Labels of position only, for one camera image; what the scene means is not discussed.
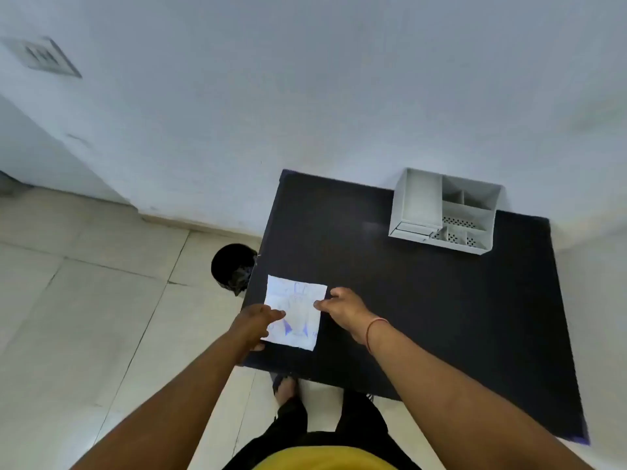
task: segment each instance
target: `tile floor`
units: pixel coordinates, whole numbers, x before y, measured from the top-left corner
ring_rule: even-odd
[[[51,190],[0,198],[0,468],[68,468],[222,334],[242,298],[209,265],[233,241]],[[270,386],[233,371],[190,468],[222,468],[266,429]],[[332,430],[341,390],[302,387],[310,429]],[[375,404],[423,469],[443,468],[401,403]]]

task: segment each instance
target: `black trash bin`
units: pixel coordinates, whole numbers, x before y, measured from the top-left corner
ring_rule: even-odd
[[[211,275],[222,287],[238,296],[248,288],[257,252],[244,244],[229,244],[211,261]]]

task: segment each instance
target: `table top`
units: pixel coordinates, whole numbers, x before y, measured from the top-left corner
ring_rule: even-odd
[[[388,237],[392,190],[285,170],[244,305],[268,275],[352,288],[377,315],[526,411],[586,439],[549,221],[498,211],[482,256]],[[310,352],[267,343],[246,366],[398,399],[365,347],[320,319]]]

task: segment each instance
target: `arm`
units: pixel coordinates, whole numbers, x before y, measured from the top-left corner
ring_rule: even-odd
[[[261,349],[268,325],[285,313],[266,305],[244,308],[187,368],[93,446],[73,470],[186,469],[233,367]]]
[[[372,314],[351,290],[316,302],[365,344]],[[590,467],[516,406],[420,348],[385,321],[368,332],[372,355],[449,470]]]

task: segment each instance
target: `foot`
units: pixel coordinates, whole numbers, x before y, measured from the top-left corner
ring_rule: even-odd
[[[298,394],[298,382],[291,376],[283,378],[275,392],[275,399],[280,406]]]

